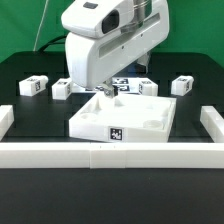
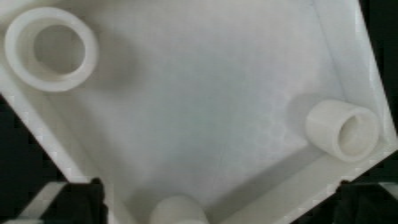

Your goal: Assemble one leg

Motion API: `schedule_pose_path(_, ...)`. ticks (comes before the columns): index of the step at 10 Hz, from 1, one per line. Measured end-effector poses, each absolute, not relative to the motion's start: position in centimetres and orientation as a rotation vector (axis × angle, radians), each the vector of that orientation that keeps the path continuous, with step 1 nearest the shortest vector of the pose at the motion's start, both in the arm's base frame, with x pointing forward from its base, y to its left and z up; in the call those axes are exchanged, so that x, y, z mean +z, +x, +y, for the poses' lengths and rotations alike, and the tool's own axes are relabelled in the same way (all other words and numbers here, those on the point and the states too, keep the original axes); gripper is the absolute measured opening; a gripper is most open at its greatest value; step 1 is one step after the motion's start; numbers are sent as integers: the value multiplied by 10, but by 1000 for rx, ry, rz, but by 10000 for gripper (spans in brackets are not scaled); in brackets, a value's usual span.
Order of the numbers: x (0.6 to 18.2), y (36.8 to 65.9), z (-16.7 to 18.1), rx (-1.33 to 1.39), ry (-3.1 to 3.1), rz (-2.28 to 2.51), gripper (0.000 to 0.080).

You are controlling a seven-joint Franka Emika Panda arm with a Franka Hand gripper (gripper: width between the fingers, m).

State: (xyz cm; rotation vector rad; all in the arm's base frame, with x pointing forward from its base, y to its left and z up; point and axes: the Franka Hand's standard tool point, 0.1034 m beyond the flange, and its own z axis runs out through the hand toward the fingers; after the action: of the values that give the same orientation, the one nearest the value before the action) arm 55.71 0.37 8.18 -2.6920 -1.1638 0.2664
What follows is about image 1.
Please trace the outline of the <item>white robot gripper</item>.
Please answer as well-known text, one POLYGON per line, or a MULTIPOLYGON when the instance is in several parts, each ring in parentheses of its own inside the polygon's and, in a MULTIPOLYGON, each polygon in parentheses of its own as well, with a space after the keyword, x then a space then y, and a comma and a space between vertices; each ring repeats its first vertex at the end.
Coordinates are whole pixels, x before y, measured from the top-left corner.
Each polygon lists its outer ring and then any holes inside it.
MULTIPOLYGON (((84 88, 95 88, 164 41, 169 33, 169 15, 155 13, 135 32, 119 30, 100 39, 69 33, 66 59, 71 79, 84 88)), ((118 88, 104 84, 104 95, 114 98, 118 88)))

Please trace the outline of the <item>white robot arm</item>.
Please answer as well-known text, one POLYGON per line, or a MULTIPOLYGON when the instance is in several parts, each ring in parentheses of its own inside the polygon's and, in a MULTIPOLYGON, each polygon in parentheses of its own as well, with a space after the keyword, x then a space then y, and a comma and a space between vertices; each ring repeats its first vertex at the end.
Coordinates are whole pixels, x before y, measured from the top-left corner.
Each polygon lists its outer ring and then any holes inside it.
POLYGON ((117 95, 112 77, 147 59, 170 30, 167 0, 75 0, 61 22, 70 78, 90 90, 102 86, 110 98, 117 95))

